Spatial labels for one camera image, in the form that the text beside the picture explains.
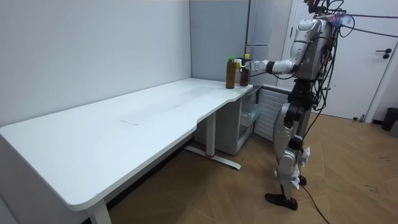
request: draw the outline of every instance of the white door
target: white door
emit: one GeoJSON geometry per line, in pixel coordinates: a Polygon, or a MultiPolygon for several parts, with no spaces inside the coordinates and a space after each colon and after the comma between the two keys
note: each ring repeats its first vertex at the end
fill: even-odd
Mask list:
{"type": "MultiPolygon", "coordinates": [[[[397,0],[346,0],[342,8],[352,14],[398,16],[397,0]]],[[[307,5],[298,0],[294,27],[297,27],[301,19],[311,17],[307,5]]],[[[355,20],[356,28],[398,35],[396,19],[355,17],[355,20]]],[[[292,37],[295,35],[295,28],[293,30],[292,37]]],[[[341,32],[345,35],[348,31],[347,28],[342,28],[341,32]]],[[[355,30],[347,38],[339,38],[331,90],[327,106],[322,113],[349,119],[360,118],[362,114],[367,114],[396,45],[395,38],[355,30]],[[386,49],[392,49],[392,52],[389,58],[384,59],[383,56],[386,53],[377,52],[377,50],[386,49]]],[[[281,81],[279,85],[284,88],[293,88],[293,79],[281,81]]]]}

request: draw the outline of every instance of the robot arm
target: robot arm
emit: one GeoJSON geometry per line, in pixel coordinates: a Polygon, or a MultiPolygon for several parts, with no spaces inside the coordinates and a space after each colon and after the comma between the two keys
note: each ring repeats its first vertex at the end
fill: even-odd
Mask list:
{"type": "Polygon", "coordinates": [[[323,22],[319,19],[304,19],[297,27],[296,36],[291,49],[291,58],[276,62],[264,60],[249,61],[245,63],[245,69],[250,71],[262,71],[273,74],[295,73],[302,63],[308,46],[322,32],[323,22]]]}

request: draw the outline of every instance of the desk leg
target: desk leg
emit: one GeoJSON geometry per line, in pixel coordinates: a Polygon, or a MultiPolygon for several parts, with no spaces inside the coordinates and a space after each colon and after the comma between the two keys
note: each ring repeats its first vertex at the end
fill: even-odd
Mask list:
{"type": "Polygon", "coordinates": [[[92,224],[112,224],[104,199],[87,209],[92,224]]]}
{"type": "Polygon", "coordinates": [[[185,149],[239,170],[241,168],[241,165],[215,155],[215,142],[216,112],[212,113],[206,118],[206,152],[203,152],[202,150],[194,148],[192,146],[187,146],[185,147],[185,149]]]}

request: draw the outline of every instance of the robot leg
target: robot leg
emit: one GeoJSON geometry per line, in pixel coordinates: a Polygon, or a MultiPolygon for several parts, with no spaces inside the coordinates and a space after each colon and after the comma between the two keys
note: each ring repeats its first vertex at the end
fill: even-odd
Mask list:
{"type": "Polygon", "coordinates": [[[284,119],[290,103],[280,109],[274,125],[274,149],[277,158],[275,174],[279,179],[282,194],[266,194],[266,200],[275,205],[297,210],[297,201],[291,197],[290,191],[298,187],[299,168],[296,163],[297,152],[289,147],[289,141],[295,137],[298,122],[292,127],[284,125],[284,119]]]}

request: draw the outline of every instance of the black trash can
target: black trash can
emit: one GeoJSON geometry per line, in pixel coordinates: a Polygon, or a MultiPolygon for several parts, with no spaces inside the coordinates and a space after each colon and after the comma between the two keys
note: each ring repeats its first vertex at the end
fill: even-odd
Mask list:
{"type": "Polygon", "coordinates": [[[386,131],[390,131],[394,122],[398,119],[398,108],[388,108],[386,117],[384,117],[383,124],[381,126],[382,129],[386,131]]]}

